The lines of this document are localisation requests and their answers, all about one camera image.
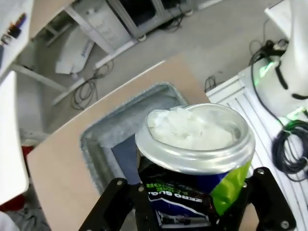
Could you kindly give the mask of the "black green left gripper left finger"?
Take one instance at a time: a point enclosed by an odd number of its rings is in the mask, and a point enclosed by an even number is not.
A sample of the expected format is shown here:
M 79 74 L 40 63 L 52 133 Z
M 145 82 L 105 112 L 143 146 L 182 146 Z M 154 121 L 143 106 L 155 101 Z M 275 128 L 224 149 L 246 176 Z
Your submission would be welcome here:
M 113 179 L 80 231 L 156 231 L 158 221 L 143 184 L 131 185 L 123 178 Z

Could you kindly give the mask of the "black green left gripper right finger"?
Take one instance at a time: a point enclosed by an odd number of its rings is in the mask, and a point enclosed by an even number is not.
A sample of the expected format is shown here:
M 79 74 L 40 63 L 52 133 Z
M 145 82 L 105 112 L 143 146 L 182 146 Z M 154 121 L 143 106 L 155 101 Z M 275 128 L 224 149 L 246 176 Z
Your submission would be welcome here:
M 238 231 L 244 220 L 247 205 L 255 207 L 259 219 L 257 231 L 293 231 L 295 217 L 271 171 L 256 168 L 244 181 L 237 200 L 224 213 L 217 225 L 218 231 Z

